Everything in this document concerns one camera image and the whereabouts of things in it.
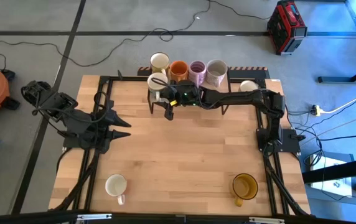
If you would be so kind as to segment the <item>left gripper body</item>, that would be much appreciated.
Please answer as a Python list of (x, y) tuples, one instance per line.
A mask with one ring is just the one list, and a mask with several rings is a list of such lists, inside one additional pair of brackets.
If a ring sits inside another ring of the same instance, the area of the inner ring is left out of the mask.
[(98, 125), (98, 140), (96, 144), (96, 149), (99, 150), (100, 154), (104, 154), (109, 149), (110, 145), (110, 135), (109, 126), (115, 122), (116, 112), (112, 109), (114, 105), (113, 100), (105, 100), (105, 104), (95, 113), (95, 118), (100, 119), (97, 123)]

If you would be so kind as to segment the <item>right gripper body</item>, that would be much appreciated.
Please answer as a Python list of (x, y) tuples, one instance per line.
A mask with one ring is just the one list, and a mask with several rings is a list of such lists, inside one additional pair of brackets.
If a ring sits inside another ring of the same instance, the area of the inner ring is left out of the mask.
[(196, 84), (190, 80), (181, 80), (175, 85), (169, 85), (169, 93), (161, 93), (162, 98), (167, 98), (170, 103), (165, 103), (164, 117), (169, 121), (174, 118), (174, 106), (199, 106), (200, 93)]

